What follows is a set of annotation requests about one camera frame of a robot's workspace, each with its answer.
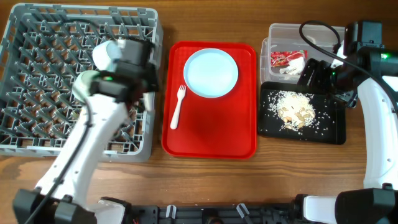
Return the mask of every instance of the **gray dish rack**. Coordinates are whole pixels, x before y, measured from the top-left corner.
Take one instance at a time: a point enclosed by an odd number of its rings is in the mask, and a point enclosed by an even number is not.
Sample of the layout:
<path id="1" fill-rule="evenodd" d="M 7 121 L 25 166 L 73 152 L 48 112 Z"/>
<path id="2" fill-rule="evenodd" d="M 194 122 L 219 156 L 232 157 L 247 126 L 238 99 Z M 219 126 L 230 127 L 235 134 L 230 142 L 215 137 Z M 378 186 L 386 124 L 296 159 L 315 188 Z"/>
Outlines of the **gray dish rack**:
<path id="1" fill-rule="evenodd" d="M 150 40 L 156 46 L 150 60 L 159 68 L 163 30 L 154 9 L 55 4 L 12 8 L 0 46 L 0 155 L 59 154 L 81 110 L 72 95 L 75 78 L 96 69 L 92 50 L 110 37 Z M 131 110 L 129 122 L 104 149 L 103 160 L 146 161 L 154 118 L 154 111 Z"/>

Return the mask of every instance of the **plastic container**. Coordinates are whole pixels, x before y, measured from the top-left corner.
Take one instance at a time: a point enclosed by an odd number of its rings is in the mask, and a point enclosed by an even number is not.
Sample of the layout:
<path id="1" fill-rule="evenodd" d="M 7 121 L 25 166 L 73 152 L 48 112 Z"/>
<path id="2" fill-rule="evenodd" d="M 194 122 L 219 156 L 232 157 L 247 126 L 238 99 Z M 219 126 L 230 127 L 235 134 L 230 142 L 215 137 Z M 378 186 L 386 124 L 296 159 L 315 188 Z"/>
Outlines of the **plastic container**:
<path id="1" fill-rule="evenodd" d="M 268 38 L 262 42 L 260 57 L 260 80 L 264 82 L 282 82 L 296 84 L 300 75 L 280 74 L 279 69 L 284 67 L 271 67 L 271 52 L 285 52 L 293 50 L 307 50 L 308 58 L 324 60 L 332 63 L 333 59 L 315 50 L 301 38 L 299 34 L 300 24 L 272 24 L 269 27 Z M 341 41 L 344 39 L 344 27 L 333 27 L 340 35 Z M 319 47 L 331 52 L 337 43 L 335 34 L 328 28 L 318 25 L 305 25 L 304 35 Z"/>
<path id="2" fill-rule="evenodd" d="M 70 19 L 90 20 L 99 29 Z M 60 4 L 12 8 L 0 46 L 1 155 L 59 154 L 81 110 L 71 86 L 80 72 L 96 70 L 92 51 L 109 36 L 152 41 L 156 50 L 150 59 L 159 67 L 163 30 L 154 9 Z M 104 161 L 144 162 L 150 157 L 155 113 L 134 109 L 130 114 L 130 122 L 104 148 Z"/>
<path id="3" fill-rule="evenodd" d="M 185 84 L 183 69 L 195 52 L 214 48 L 229 54 L 238 66 L 238 81 L 227 94 L 204 98 L 189 88 L 182 101 L 176 129 L 170 122 L 177 91 Z M 162 146 L 172 156 L 248 159 L 257 149 L 256 52 L 247 44 L 221 42 L 176 43 L 170 49 Z"/>

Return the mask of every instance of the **red package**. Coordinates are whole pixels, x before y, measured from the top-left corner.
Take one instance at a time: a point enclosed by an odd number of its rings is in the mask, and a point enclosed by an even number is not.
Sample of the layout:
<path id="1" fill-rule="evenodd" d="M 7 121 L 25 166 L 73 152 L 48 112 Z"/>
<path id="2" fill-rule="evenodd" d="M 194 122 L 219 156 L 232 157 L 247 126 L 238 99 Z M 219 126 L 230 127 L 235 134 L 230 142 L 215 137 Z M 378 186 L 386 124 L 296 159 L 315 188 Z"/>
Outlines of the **red package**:
<path id="1" fill-rule="evenodd" d="M 271 52 L 271 66 L 284 66 L 289 65 L 289 61 L 303 57 L 308 57 L 307 50 L 294 50 L 291 52 Z"/>

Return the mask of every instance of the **white plate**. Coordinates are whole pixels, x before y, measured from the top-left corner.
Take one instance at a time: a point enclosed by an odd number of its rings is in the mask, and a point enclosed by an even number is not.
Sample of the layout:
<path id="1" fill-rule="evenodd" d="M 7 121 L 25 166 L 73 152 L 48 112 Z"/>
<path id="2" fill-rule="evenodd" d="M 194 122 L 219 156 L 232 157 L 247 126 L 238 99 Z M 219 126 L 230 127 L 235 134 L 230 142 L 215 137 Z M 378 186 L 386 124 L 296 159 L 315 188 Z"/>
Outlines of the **white plate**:
<path id="1" fill-rule="evenodd" d="M 185 63 L 184 80 L 199 96 L 220 97 L 234 88 L 238 66 L 229 54 L 220 49 L 199 50 Z"/>

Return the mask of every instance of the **black cutting board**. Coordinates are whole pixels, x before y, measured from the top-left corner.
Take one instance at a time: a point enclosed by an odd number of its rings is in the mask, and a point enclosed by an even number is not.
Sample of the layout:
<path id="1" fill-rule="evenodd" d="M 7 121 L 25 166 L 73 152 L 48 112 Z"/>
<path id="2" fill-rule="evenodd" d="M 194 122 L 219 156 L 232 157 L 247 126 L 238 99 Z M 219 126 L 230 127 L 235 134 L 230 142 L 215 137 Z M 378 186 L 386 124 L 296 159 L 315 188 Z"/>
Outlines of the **black cutting board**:
<path id="1" fill-rule="evenodd" d="M 279 91 L 314 94 L 313 98 L 310 100 L 310 104 L 313 106 L 316 114 L 314 124 L 319 121 L 319 125 L 314 125 L 314 128 L 303 127 L 299 131 L 281 128 L 284 122 L 277 114 L 268 110 L 270 104 L 269 96 L 275 96 Z M 257 122 L 257 131 L 260 135 L 264 136 L 324 142 L 329 144 L 344 144 L 346 141 L 345 108 L 336 103 L 334 99 L 327 98 L 323 93 L 314 92 L 307 86 L 264 82 L 261 85 Z"/>

